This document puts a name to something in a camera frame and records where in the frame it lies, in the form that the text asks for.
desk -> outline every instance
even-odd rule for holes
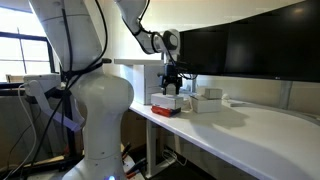
[[[147,176],[155,165],[157,124],[258,179],[320,179],[320,126],[280,112],[223,105],[218,113],[182,112],[166,118],[133,102],[147,121]]]

red object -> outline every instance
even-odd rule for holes
[[[181,108],[179,109],[166,109],[160,106],[152,106],[151,111],[155,114],[159,114],[165,117],[171,117],[179,112],[181,112]]]

white box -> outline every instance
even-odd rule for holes
[[[168,109],[178,109],[183,106],[183,97],[156,93],[151,95],[151,104]]]
[[[127,79],[134,90],[134,101],[149,105],[151,94],[161,93],[158,73],[164,73],[160,65],[122,65],[121,77]]]
[[[197,113],[219,112],[222,108],[222,100],[209,100],[203,96],[190,96],[193,111]]]
[[[207,99],[221,99],[222,89],[205,88],[203,96]]]

window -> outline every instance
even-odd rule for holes
[[[0,82],[54,72],[52,48],[34,14],[0,8]]]

ceiling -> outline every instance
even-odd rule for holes
[[[31,12],[28,0],[0,0],[0,7]]]

